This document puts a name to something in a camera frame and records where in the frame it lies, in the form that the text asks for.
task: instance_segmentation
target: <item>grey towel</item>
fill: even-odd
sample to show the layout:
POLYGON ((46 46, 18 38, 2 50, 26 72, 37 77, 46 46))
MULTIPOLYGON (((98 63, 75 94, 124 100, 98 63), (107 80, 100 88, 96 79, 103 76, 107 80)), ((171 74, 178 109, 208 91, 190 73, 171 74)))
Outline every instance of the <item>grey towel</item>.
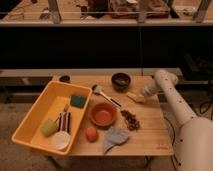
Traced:
POLYGON ((129 136, 130 134, 128 132, 125 132, 120 128, 111 126, 107 130, 104 137, 103 153, 105 154, 109 149, 111 149, 115 145, 121 145, 125 143, 128 140, 129 136))

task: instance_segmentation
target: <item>dark bowl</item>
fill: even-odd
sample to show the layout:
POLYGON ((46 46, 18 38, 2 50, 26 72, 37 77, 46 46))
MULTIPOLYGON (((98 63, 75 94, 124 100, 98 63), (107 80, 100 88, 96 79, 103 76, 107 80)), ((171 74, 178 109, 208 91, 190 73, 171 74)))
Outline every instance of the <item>dark bowl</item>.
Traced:
POLYGON ((62 75, 59 78, 59 81, 64 82, 64 83, 70 83, 70 76, 69 75, 62 75))
POLYGON ((112 76, 112 85, 117 91, 126 91, 131 83, 131 78, 125 73, 116 73, 112 76))

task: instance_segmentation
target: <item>red bowl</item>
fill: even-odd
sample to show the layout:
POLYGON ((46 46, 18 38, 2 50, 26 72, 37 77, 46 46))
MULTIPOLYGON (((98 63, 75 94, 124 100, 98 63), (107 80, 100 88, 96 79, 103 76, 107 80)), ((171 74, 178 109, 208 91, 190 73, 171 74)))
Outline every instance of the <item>red bowl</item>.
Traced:
POLYGON ((98 103, 90 113, 90 120, 97 126, 108 127, 112 125, 117 118, 117 109, 109 103, 98 103))

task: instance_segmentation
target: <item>plastic container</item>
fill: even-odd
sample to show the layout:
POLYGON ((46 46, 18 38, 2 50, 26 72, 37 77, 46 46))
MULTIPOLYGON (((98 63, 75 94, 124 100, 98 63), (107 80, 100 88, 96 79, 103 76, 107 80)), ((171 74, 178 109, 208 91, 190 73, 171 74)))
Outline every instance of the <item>plastic container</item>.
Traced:
POLYGON ((77 135, 91 93, 92 90, 88 87, 58 81, 49 82, 14 132, 12 141, 46 152, 67 155, 77 135), (51 144, 52 136, 45 137, 40 128, 48 118, 52 120, 58 118, 65 105, 70 104, 70 98, 73 94, 86 97, 87 100, 83 108, 69 106, 68 112, 71 113, 69 145, 63 150, 56 150, 51 144))

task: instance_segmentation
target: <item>table leg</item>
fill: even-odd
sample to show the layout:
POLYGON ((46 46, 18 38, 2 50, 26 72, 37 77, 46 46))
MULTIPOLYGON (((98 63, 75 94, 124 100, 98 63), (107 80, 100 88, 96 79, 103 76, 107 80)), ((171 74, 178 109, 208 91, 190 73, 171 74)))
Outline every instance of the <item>table leg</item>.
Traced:
POLYGON ((145 156, 146 164, 144 165, 144 169, 148 169, 154 159, 154 156, 145 156))
POLYGON ((57 171, 65 171, 66 170, 52 156, 45 156, 45 157, 56 168, 57 171))

